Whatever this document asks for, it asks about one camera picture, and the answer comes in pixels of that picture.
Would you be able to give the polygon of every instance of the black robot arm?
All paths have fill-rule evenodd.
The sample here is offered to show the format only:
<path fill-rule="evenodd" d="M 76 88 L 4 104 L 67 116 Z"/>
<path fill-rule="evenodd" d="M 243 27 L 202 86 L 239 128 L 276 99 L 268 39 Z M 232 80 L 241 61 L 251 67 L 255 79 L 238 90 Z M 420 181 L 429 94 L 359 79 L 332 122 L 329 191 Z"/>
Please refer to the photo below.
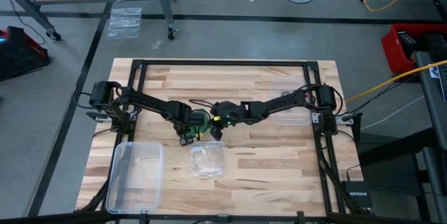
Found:
<path fill-rule="evenodd" d="M 121 94 L 114 99 L 114 91 Z M 133 127 L 133 115 L 123 111 L 121 105 L 133 105 L 160 114 L 166 121 L 174 124 L 182 146 L 193 142 L 186 134 L 194 126 L 205 123 L 205 114 L 193 112 L 191 107 L 179 101 L 163 101 L 135 91 L 130 87 L 121 87 L 117 82 L 97 82 L 89 104 L 99 112 L 105 112 L 112 119 L 112 132 L 127 134 Z"/>
<path fill-rule="evenodd" d="M 316 102 L 310 103 L 307 94 L 316 94 Z M 337 107 L 335 93 L 328 85 L 309 85 L 295 90 L 293 93 L 273 98 L 272 100 L 242 101 L 236 105 L 230 101 L 215 103 L 211 108 L 212 120 L 211 135 L 216 140 L 222 137 L 221 130 L 239 123 L 248 125 L 256 124 L 267 119 L 275 112 L 291 109 L 292 107 L 305 107 L 312 112 L 320 113 L 323 116 L 321 132 L 325 135 L 337 134 L 337 124 L 332 113 Z"/>

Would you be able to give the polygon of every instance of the white cable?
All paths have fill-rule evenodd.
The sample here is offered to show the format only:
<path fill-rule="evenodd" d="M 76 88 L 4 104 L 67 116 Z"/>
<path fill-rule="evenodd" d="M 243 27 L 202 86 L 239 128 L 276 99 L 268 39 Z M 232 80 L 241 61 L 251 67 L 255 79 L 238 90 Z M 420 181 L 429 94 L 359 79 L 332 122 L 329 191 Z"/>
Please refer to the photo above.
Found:
<path fill-rule="evenodd" d="M 421 100 L 421 99 L 423 99 L 423 98 L 424 98 L 424 96 L 421 96 L 420 98 L 418 98 L 418 99 L 416 99 L 415 101 L 409 103 L 408 105 L 405 105 L 404 107 L 401 107 L 400 109 L 396 110 L 395 112 L 393 112 L 392 114 L 390 114 L 390 115 L 389 115 L 388 117 L 386 117 L 385 119 L 382 119 L 382 120 L 380 120 L 380 121 L 378 121 L 378 122 L 376 122 L 376 123 L 373 123 L 373 124 L 370 124 L 370 125 L 368 125 L 368 126 L 365 126 L 365 127 L 361 128 L 361 130 L 365 130 L 366 128 L 369 128 L 369 127 L 371 127 L 371 126 L 375 126 L 375 125 L 377 125 L 377 124 L 382 123 L 383 121 L 385 121 L 385 120 L 391 118 L 392 116 L 394 116 L 396 113 L 400 112 L 401 110 L 407 108 L 407 107 L 410 106 L 410 105 L 413 105 L 414 103 L 418 102 L 419 100 Z"/>

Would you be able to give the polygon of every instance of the plastic bag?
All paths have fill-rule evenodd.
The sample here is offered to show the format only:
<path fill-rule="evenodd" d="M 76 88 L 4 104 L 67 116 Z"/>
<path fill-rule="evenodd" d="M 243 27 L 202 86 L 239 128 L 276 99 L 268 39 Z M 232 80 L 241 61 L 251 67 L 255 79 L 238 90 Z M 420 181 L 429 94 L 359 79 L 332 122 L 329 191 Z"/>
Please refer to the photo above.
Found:
<path fill-rule="evenodd" d="M 114 8 L 110 15 L 108 38 L 137 38 L 140 35 L 141 8 Z"/>
<path fill-rule="evenodd" d="M 225 142 L 206 141 L 191 145 L 190 177 L 221 177 L 224 175 Z"/>

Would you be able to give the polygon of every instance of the concrete floor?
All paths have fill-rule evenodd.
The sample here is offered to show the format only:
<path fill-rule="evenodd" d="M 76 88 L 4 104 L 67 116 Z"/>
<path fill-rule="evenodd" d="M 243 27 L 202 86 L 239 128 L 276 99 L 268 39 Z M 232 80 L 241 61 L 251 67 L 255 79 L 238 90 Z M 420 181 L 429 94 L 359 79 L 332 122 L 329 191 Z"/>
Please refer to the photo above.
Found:
<path fill-rule="evenodd" d="M 371 6 L 379 7 L 391 0 L 368 1 Z M 3 10 L 10 10 L 8 0 L 0 3 Z M 100 13 L 103 7 L 103 4 L 76 4 L 43 6 L 42 10 Z M 154 1 L 119 3 L 114 7 L 141 7 L 145 14 L 161 12 Z M 382 13 L 367 12 L 359 0 L 313 0 L 307 4 L 287 0 L 179 0 L 173 3 L 173 10 L 185 15 L 439 19 L 431 0 L 401 0 Z M 45 34 L 31 18 L 23 20 Z M 0 95 L 4 97 L 0 104 L 0 218 L 26 213 L 98 24 L 98 19 L 90 18 L 50 18 L 50 21 L 63 37 L 61 42 L 47 40 L 45 47 L 52 63 L 38 72 L 0 82 Z M 22 25 L 16 17 L 2 17 L 0 27 L 7 26 Z M 163 20 L 143 20 L 140 37 L 136 39 L 108 40 L 103 34 L 84 90 L 90 91 L 93 83 L 108 78 L 115 57 L 331 59 L 337 61 L 346 97 L 390 78 L 381 47 L 381 38 L 390 29 L 388 25 L 179 20 L 176 26 L 179 34 L 174 41 L 166 38 Z M 25 30 L 39 40 L 34 32 Z M 153 46 L 160 40 L 164 45 L 155 50 Z M 363 110 L 363 125 L 388 116 L 421 94 L 418 84 L 396 88 Z M 363 101 L 349 103 L 348 108 L 355 108 Z M 76 110 L 41 214 L 73 210 L 95 125 L 84 110 Z M 420 101 L 366 132 L 404 137 L 430 125 L 425 103 Z M 399 159 L 363 172 L 375 185 L 415 188 L 410 165 L 410 160 Z M 372 192 L 378 215 L 418 218 L 413 196 L 379 188 Z"/>

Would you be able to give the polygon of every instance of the wooden table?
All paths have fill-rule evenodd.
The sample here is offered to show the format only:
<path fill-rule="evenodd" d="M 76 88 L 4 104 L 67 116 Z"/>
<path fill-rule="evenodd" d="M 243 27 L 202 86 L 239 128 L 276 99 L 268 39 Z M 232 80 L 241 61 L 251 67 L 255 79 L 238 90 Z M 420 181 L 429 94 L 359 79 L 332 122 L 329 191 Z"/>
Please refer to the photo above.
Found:
<path fill-rule="evenodd" d="M 109 80 L 127 85 L 132 61 L 115 59 Z M 342 94 L 335 61 L 318 64 L 321 81 Z M 143 93 L 184 103 L 191 98 L 212 103 L 268 100 L 269 80 L 276 75 L 302 77 L 303 73 L 301 67 L 149 66 Z M 109 127 L 98 124 L 96 131 Z M 339 129 L 352 134 L 349 127 Z M 206 133 L 204 140 L 211 139 Z M 93 139 L 77 208 L 85 206 L 106 180 L 114 141 L 111 132 Z M 224 129 L 225 174 L 210 179 L 189 177 L 189 148 L 179 145 L 172 124 L 160 115 L 142 111 L 134 141 L 156 141 L 164 146 L 163 195 L 156 214 L 296 216 L 303 211 L 305 216 L 325 216 L 311 125 L 277 126 L 269 118 L 253 126 L 238 124 Z M 359 163 L 356 146 L 343 133 L 334 136 L 333 142 L 343 180 L 346 170 Z M 350 169 L 349 175 L 352 180 L 362 180 L 360 167 Z M 336 211 L 335 190 L 328 181 Z"/>

